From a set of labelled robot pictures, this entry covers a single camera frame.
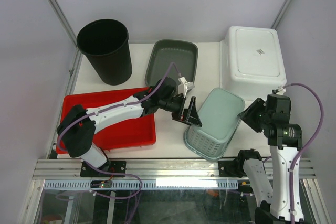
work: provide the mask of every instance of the white wall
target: white wall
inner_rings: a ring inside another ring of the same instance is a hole
[[[57,0],[75,33],[96,19],[123,22],[131,42],[221,41],[232,25],[270,28],[284,0]]]
[[[47,0],[0,3],[0,222],[17,224],[75,47]]]
[[[278,28],[288,82],[312,87],[322,99],[325,118],[321,133],[309,148],[329,213],[336,223],[336,1],[294,0]],[[288,88],[292,122],[299,123],[304,139],[313,134],[319,108],[303,88]]]

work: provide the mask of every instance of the dark green tray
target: dark green tray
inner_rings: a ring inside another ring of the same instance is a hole
[[[198,48],[195,44],[181,41],[163,39],[155,43],[145,76],[147,86],[153,86],[167,71],[173,61],[187,81],[195,81],[197,67]],[[175,68],[168,74],[170,78],[178,82]]]

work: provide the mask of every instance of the wire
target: wire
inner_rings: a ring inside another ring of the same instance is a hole
[[[316,100],[319,104],[319,107],[320,107],[320,111],[321,111],[320,121],[319,121],[319,124],[318,124],[313,136],[303,146],[303,148],[298,152],[298,154],[294,157],[294,159],[293,159],[293,161],[290,165],[290,169],[294,170],[296,168],[297,160],[302,156],[302,154],[307,150],[307,148],[315,140],[316,136],[319,134],[319,132],[322,128],[322,123],[323,123],[323,120],[324,120],[324,108],[323,108],[323,104],[322,104],[319,96],[315,93],[315,91],[313,91],[307,85],[302,84],[302,83],[292,83],[292,84],[284,86],[283,88],[286,88],[286,87],[289,87],[289,86],[301,86],[301,87],[304,87],[305,89],[309,90],[313,94],[313,96],[316,98]],[[295,205],[295,203],[294,203],[294,172],[289,173],[289,195],[290,195],[290,210],[291,210],[290,221],[291,221],[291,224],[295,224],[295,216],[294,216],[294,211],[295,211],[295,208],[294,208],[294,205]]]
[[[132,214],[131,216],[128,218],[127,222],[125,222],[125,224],[130,224],[134,215],[135,215],[135,212],[136,212],[136,209],[138,208],[138,205],[140,203],[140,197],[141,197],[141,194],[139,194],[139,198],[137,199],[137,196],[135,196],[135,206],[134,206],[134,209],[132,211]]]
[[[134,175],[134,174],[130,174],[130,173],[110,173],[110,172],[105,172],[103,170],[99,170],[97,168],[95,168],[94,166],[92,166],[91,164],[89,164],[88,162],[86,162],[87,165],[95,170],[96,172],[99,172],[99,173],[103,173],[103,174],[108,174],[108,175],[122,175],[122,176],[129,176],[129,177],[133,177],[133,178],[136,178],[139,182],[140,182],[140,186],[139,186],[139,189],[134,193],[134,194],[131,194],[130,196],[125,196],[125,197],[115,197],[115,196],[108,196],[108,195],[104,195],[104,194],[101,194],[101,193],[98,193],[97,191],[94,191],[92,190],[95,194],[99,195],[99,196],[102,196],[102,197],[105,197],[105,198],[109,198],[109,199],[129,199],[129,198],[132,198],[134,197],[135,195],[137,195],[141,189],[142,189],[142,180],[141,178],[139,178],[137,175]]]
[[[129,207],[129,205],[130,205],[130,199],[128,199],[128,200],[127,200],[127,205],[126,205],[126,214],[125,214],[125,221],[124,221],[124,223],[126,223],[126,221],[127,221],[127,216],[128,216],[128,207]]]
[[[106,112],[106,111],[109,111],[109,110],[112,110],[112,109],[115,109],[115,108],[117,108],[117,107],[121,107],[121,106],[136,105],[136,104],[139,104],[139,103],[141,103],[141,102],[143,102],[143,101],[149,99],[149,98],[150,98],[152,95],[154,95],[154,94],[157,92],[157,90],[160,88],[160,86],[161,86],[162,83],[164,82],[164,79],[166,79],[166,77],[168,76],[168,74],[169,74],[169,72],[170,72],[172,66],[175,67],[176,72],[177,72],[177,74],[179,75],[179,77],[182,77],[181,72],[179,71],[179,69],[178,69],[176,63],[171,62],[170,65],[169,65],[168,68],[167,68],[166,73],[163,75],[162,79],[160,80],[159,84],[155,87],[155,89],[154,89],[152,92],[149,93],[149,95],[145,96],[144,98],[140,99],[140,100],[137,101],[137,102],[129,102],[129,103],[126,103],[126,104],[119,103],[119,104],[115,104],[115,105],[109,106],[109,107],[107,107],[107,108],[105,108],[105,109],[99,110],[99,111],[98,111],[98,114],[103,113],[103,112]],[[87,115],[84,115],[84,116],[80,117],[79,119],[77,119],[77,120],[73,121],[72,123],[70,123],[70,124],[69,124],[69,125],[68,125],[68,126],[61,132],[61,134],[58,136],[58,138],[57,138],[57,142],[56,142],[57,147],[58,147],[60,150],[66,152],[67,150],[60,146],[61,139],[63,138],[63,136],[65,135],[65,133],[67,133],[68,130],[71,129],[73,126],[75,126],[77,123],[79,123],[79,122],[81,122],[82,120],[84,120],[84,119],[86,119],[86,118],[89,118],[90,116],[93,116],[93,115],[95,115],[94,112],[92,112],[92,113],[90,113],[90,114],[87,114]]]
[[[269,156],[269,157],[266,157],[264,160],[263,160],[263,164],[266,163],[266,161],[268,161],[270,158],[272,158],[272,156]]]

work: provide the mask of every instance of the red tray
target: red tray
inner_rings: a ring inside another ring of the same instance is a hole
[[[119,102],[147,88],[123,89],[105,92],[73,94],[64,98],[61,120],[77,104],[83,108],[95,108]],[[154,114],[137,119],[129,119],[107,127],[93,137],[93,142],[103,150],[152,145],[156,142]],[[64,154],[56,148],[58,154]]]

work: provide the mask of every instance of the white table surface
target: white table surface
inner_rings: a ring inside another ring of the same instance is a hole
[[[196,107],[199,109],[212,89],[219,87],[219,43],[196,43],[196,45],[198,63],[195,88],[189,93],[189,97],[196,96]],[[110,86],[102,82],[90,62],[83,56],[74,94],[145,87],[145,73],[153,46],[154,44],[130,44],[133,73],[127,82],[118,86]],[[173,121],[170,113],[163,110],[158,110],[154,116],[156,127],[154,145],[106,151],[107,156],[110,158],[199,157],[184,145],[183,134],[187,125]],[[241,122],[224,157],[237,156],[241,149],[250,148],[255,148],[261,156],[270,155],[267,139],[263,134],[254,132]],[[58,157],[68,158],[69,156],[63,154]]]

